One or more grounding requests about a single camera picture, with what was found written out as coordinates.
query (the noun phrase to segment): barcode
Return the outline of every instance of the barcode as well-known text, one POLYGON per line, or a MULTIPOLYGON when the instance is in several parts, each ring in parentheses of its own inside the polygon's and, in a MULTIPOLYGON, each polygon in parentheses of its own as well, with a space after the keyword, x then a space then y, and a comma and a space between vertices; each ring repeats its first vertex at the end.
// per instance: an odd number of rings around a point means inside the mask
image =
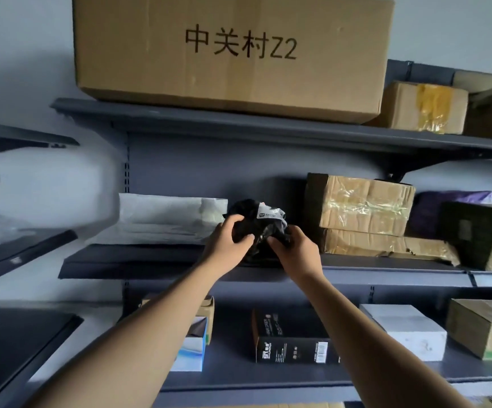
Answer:
POLYGON ((316 363, 325 364, 327 359, 327 342, 318 342, 318 348, 316 349, 316 363))

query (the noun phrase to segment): left hand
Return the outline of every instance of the left hand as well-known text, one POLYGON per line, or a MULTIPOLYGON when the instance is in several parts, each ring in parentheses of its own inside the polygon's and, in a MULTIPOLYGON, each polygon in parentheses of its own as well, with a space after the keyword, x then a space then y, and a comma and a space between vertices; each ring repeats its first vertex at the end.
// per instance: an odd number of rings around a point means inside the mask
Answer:
POLYGON ((202 253, 199 265, 214 272, 217 278, 222 277, 236 267, 254 244, 255 237, 250 234, 240 242, 233 242, 231 232, 236 222, 243 220, 242 215, 231 215, 225 222, 216 226, 202 253))

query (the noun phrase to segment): black product box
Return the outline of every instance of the black product box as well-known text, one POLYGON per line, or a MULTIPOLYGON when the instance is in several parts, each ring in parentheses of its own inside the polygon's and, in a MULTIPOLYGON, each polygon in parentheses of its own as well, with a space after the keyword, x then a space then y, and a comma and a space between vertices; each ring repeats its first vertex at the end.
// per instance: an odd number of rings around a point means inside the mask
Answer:
POLYGON ((314 309, 252 312, 259 363, 338 364, 340 358, 314 309))

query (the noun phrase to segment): black plastic bag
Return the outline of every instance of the black plastic bag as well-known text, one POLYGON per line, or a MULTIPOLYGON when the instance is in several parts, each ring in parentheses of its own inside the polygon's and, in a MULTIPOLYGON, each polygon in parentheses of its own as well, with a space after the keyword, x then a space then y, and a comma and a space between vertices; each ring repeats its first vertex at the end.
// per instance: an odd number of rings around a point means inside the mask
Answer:
POLYGON ((236 214, 243 215, 244 220, 236 222, 233 226, 233 241, 239 242, 250 233, 255 236, 254 244, 246 254, 247 260, 257 256, 260 250, 262 255, 259 256, 272 256, 270 253, 268 255, 265 253, 268 252, 266 247, 271 251, 266 243, 269 236, 273 236, 286 247, 290 246, 290 231, 287 229, 286 214, 282 209, 246 199, 231 206, 228 215, 236 214))

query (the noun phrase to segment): hand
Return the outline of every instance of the hand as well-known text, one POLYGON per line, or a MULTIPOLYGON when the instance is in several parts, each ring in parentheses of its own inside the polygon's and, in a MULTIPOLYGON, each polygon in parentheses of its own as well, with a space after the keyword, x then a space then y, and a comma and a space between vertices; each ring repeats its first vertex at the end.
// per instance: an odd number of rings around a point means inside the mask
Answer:
POLYGON ((290 225, 292 245, 283 246, 273 237, 267 238, 270 247, 277 254, 284 270, 293 281, 303 276, 322 276, 322 260, 319 248, 312 240, 306 237, 298 226, 290 225))
POLYGON ((199 265, 206 266, 217 278, 236 267, 254 244, 255 237, 252 234, 238 243, 233 242, 231 236, 233 226, 243 219, 242 215, 231 215, 225 219, 225 222, 216 226, 201 255, 199 265))

